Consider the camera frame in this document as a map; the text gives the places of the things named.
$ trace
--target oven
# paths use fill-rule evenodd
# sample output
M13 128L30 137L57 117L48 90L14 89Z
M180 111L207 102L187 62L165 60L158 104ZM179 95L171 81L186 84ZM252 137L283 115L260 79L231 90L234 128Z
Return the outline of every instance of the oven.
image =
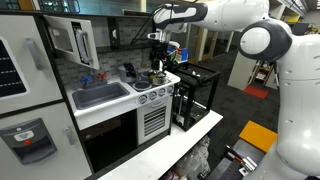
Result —
M138 145L169 130L172 96L166 96L137 109Z

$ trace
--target gray carpet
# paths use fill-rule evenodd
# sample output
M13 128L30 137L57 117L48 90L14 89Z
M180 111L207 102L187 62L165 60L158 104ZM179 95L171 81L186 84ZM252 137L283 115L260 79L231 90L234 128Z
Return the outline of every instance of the gray carpet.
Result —
M227 85L236 55L237 51L232 51L199 63L200 66L221 72L212 110L221 114L223 119L213 129L211 135L208 158L211 169L220 162L224 146L233 146L236 143L248 120L277 132L279 114L277 90L263 87L269 91L269 95L266 99L259 99ZM210 88L200 89L196 93L196 101L205 104L209 90Z

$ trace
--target sink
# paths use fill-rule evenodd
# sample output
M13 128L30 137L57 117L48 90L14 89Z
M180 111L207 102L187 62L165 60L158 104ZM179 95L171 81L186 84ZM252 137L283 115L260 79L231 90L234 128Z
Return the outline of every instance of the sink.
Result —
M129 91L127 91L120 83L116 82L77 91L72 94L72 97L76 104L76 108L83 110L98 104L119 99L129 94Z

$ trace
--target carpet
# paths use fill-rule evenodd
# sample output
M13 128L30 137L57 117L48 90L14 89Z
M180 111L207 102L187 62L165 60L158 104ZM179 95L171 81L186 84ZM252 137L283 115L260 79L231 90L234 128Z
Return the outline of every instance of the carpet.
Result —
M243 92L250 94L252 96L256 96L258 98L264 99L267 97L267 95L269 94L269 92L267 90L258 88L258 87L254 87L254 86L247 86Z

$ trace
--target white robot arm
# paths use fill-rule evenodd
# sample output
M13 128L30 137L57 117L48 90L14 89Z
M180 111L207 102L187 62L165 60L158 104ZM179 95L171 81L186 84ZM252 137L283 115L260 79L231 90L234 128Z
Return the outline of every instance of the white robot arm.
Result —
M302 180L319 176L320 36L294 36L286 23L270 19L268 10L269 0L167 5L155 14L157 32L149 38L167 45L171 32L184 32L186 23L212 31L241 31L241 54L277 62L281 103L278 139L258 168L244 179Z

